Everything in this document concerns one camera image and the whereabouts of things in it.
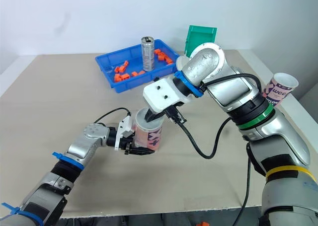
black cable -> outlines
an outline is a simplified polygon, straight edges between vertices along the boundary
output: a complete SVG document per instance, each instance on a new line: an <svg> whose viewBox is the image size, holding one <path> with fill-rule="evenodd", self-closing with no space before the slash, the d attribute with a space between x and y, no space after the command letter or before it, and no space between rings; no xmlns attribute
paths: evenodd
<svg viewBox="0 0 318 226"><path fill-rule="evenodd" d="M187 137L189 138L189 140L191 141L194 149L200 154L200 156L202 156L205 159L212 159L215 155L215 153L217 152L217 148L218 148L218 143L219 143L219 138L221 135L221 131L224 128L224 126L226 125L226 123L228 123L228 121L231 120L231 118L227 118L222 125L220 126L217 136L215 137L215 141L214 141L214 147L212 150L212 153L210 155L205 155L203 152L201 152L201 150L199 149L198 145L196 144L195 140L193 139L193 137L191 136L191 134L189 133L189 131L187 130L187 128L180 122L177 122L177 124L180 126L180 128L185 132L185 134L187 135Z"/></svg>
<svg viewBox="0 0 318 226"><path fill-rule="evenodd" d="M115 108L115 109L109 111L108 113L105 113L103 116L101 116L100 118L98 118L94 123L97 123L99 120L101 120L102 118L106 117L108 114L111 114L111 113L113 113L113 112L115 112L115 111L117 111L117 110L120 110L120 109L126 110L126 111L127 111L127 116L131 116L131 113L130 113L130 111L129 111L127 108L123 108L123 107L121 107L121 108Z"/></svg>
<svg viewBox="0 0 318 226"><path fill-rule="evenodd" d="M238 213L238 216L237 218L235 219L234 223L233 223L233 226L237 225L240 217L242 216L243 214L243 211L245 210L245 206L246 206L246 203L247 203L247 200L248 200L248 196L249 196L249 182L250 182L250 159L248 158L248 163L247 163L247 181L246 181L246 194L245 194L245 199L244 199L244 202L243 202L243 205Z"/></svg>
<svg viewBox="0 0 318 226"><path fill-rule="evenodd" d="M223 81L230 80L230 79L233 79L233 78L241 78L241 77L246 77L246 78L253 79L256 82L258 90L260 92L262 92L262 85L261 85L261 82L260 82L259 78L256 77L255 75L251 75L251 74L228 75L228 76L225 76L225 77L221 77L221 78L209 81L209 82L207 82L207 83L205 83L203 85L207 87L207 86L215 84L215 83L223 82Z"/></svg>

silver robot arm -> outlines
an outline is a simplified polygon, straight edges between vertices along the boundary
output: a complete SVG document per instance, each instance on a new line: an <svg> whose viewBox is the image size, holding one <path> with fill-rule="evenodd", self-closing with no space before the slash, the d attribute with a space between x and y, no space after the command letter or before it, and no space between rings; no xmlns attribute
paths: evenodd
<svg viewBox="0 0 318 226"><path fill-rule="evenodd" d="M318 225L318 186L308 170L310 153L305 142L251 79L213 83L236 74L242 71L228 65L218 45L200 45L182 71L144 88L150 107L146 121L165 113L173 122L184 123L176 106L208 92L248 141L246 149L255 170L266 176L259 225Z"/></svg>
<svg viewBox="0 0 318 226"><path fill-rule="evenodd" d="M11 215L0 220L0 226L53 226L60 218L75 180L84 170L99 147L115 147L125 154L145 155L154 151L132 146L131 117L120 123L118 130L102 124L89 124L64 153L53 155L59 159L34 189L25 197L20 207L11 207Z"/></svg>

green bin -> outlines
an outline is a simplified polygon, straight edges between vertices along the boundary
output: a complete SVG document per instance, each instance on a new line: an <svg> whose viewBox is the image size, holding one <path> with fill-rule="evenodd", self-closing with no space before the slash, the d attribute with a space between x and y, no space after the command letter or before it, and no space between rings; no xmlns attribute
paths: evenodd
<svg viewBox="0 0 318 226"><path fill-rule="evenodd" d="M216 34L216 27L190 25L187 40L185 42L185 55L190 57L191 53L197 46L206 42L214 42Z"/></svg>

beige table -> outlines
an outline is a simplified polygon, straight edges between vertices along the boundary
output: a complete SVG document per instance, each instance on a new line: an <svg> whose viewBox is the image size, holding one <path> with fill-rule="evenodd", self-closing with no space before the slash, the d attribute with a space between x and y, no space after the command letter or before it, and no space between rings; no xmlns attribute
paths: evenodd
<svg viewBox="0 0 318 226"><path fill-rule="evenodd" d="M227 51L230 64L253 71L237 51ZM38 56L0 98L1 201L18 206L83 128L105 112L145 107L144 86L121 94L109 87L94 57ZM227 115L205 95L184 105L187 128L210 153ZM125 112L104 119L118 122ZM205 160L178 126L167 119L159 151L148 156L124 155L101 148L67 197L62 217L131 215L240 207L246 185L246 142L235 125L225 127L216 157ZM317 154L311 170L318 175ZM248 206L261 204L264 177L251 173ZM1 208L0 215L8 213Z"/></svg>

blue plastic tray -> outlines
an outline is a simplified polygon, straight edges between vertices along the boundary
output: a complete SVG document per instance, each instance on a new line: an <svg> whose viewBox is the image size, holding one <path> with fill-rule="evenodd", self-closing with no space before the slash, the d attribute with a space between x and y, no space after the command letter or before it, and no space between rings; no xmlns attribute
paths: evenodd
<svg viewBox="0 0 318 226"><path fill-rule="evenodd" d="M120 73L121 75L125 73L131 75L133 71L139 73L143 70L141 44L97 56L95 59L100 67L100 70L103 71L106 79L110 83L110 86L115 88L117 93L121 93L143 83L150 82L156 77L162 77L177 71L175 62L179 55L173 49L167 46L162 40L155 40L155 49L161 49L161 51L165 52L169 58L173 60L173 64L167 65L165 61L159 61L158 56L155 55L155 69L153 71L146 72L136 77L130 77L127 80L117 83L114 82L114 70L117 66L123 65L124 61L129 61L129 65L127 66L124 73Z"/></svg>

